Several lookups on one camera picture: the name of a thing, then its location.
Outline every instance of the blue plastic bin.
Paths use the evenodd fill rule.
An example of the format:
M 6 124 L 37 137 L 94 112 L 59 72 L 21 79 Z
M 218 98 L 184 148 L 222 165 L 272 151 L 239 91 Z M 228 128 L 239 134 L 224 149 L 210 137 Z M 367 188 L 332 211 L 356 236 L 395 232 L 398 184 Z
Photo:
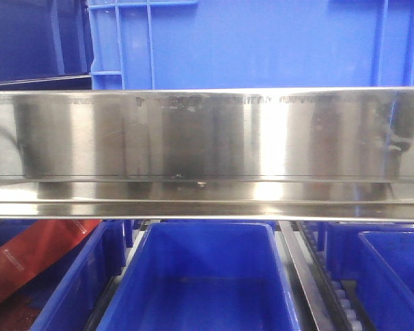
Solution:
M 0 0 L 0 82 L 89 72 L 84 0 Z
M 414 331 L 414 232 L 365 232 L 357 295 L 377 331 Z
M 331 278 L 356 280 L 362 265 L 362 242 L 358 234 L 362 231 L 413 231 L 414 224 L 326 224 L 325 257 L 326 268 Z
M 97 330 L 300 328 L 270 226 L 155 223 Z
M 262 223 L 276 230 L 277 221 L 254 219 L 166 219 L 168 223 Z
M 93 88 L 414 85 L 414 0 L 89 0 Z
M 131 248 L 133 247 L 133 232 L 135 230 L 140 229 L 141 225 L 143 224 L 144 220 L 142 219 L 124 219 L 124 240 L 126 242 L 126 247 Z
M 1 221 L 0 246 L 33 221 Z M 30 307 L 41 309 L 31 331 L 82 331 L 112 276 L 126 262 L 123 221 L 105 221 L 76 248 L 23 286 Z

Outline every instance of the blue crate wall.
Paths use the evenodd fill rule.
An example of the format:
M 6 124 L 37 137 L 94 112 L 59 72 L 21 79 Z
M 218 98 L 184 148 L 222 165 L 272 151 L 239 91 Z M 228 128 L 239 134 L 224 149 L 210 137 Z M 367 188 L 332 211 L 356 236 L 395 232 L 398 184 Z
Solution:
M 357 295 L 377 331 L 414 331 L 414 232 L 362 232 Z
M 0 0 L 0 82 L 89 72 L 84 0 Z
M 414 85 L 414 0 L 89 0 L 94 89 Z

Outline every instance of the reflective metal surface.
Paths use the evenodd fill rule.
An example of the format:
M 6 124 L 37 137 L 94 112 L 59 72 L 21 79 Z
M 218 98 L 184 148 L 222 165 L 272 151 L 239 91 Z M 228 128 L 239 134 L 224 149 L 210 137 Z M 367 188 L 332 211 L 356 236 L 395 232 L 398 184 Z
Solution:
M 414 219 L 414 88 L 0 92 L 21 215 Z
M 299 282 L 304 291 L 304 295 L 307 304 L 310 308 L 310 312 L 313 316 L 316 330 L 318 331 L 342 331 L 348 329 L 348 321 L 335 327 L 330 313 L 322 299 L 322 295 L 319 292 L 319 288 L 315 282 L 315 279 L 308 268 L 308 264 L 302 254 L 301 248 L 297 242 L 295 233 L 293 232 L 291 225 L 287 222 L 279 222 L 279 226 L 284 237 L 288 253 L 291 255 L 293 265 L 299 278 Z

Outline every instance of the stainless steel rail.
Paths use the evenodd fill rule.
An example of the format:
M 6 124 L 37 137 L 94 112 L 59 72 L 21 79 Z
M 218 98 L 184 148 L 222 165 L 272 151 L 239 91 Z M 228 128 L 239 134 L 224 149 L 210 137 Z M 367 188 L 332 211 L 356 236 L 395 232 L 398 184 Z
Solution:
M 414 88 L 0 92 L 0 217 L 414 220 Z
M 333 323 L 330 313 L 322 299 L 322 295 L 319 292 L 319 288 L 315 282 L 308 264 L 304 258 L 304 255 L 297 242 L 295 234 L 291 229 L 290 224 L 287 222 L 279 222 L 279 226 L 284 236 L 288 252 L 291 255 L 293 264 L 295 266 L 299 282 L 304 291 L 304 295 L 310 308 L 310 312 L 313 316 L 315 326 L 318 331 L 336 331 L 336 330 L 348 330 L 348 328 L 336 328 Z

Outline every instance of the blue storage bin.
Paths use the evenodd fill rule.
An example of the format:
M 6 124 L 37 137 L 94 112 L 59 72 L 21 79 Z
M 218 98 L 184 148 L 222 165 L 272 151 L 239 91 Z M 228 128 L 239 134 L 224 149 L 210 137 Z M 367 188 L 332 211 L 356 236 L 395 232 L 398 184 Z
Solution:
M 0 82 L 89 72 L 84 0 L 0 0 Z
M 115 219 L 106 219 L 107 221 L 116 221 Z M 127 248 L 133 247 L 133 232 L 135 230 L 139 230 L 142 226 L 144 220 L 143 219 L 123 219 L 124 223 L 124 243 L 126 244 Z
M 94 89 L 414 85 L 414 0 L 89 0 Z
M 263 223 L 276 230 L 277 221 L 254 219 L 166 219 L 168 223 Z
M 356 224 L 332 223 L 326 225 L 326 268 L 333 280 L 358 279 L 362 265 L 363 231 L 413 231 L 414 224 Z
M 97 330 L 300 327 L 268 225 L 155 223 Z
M 361 233 L 357 295 L 377 331 L 414 331 L 414 232 Z
M 33 222 L 0 221 L 0 246 Z M 83 330 L 106 284 L 125 266 L 123 226 L 122 220 L 102 222 L 76 248 L 17 291 L 30 298 L 31 308 L 41 310 L 31 331 Z

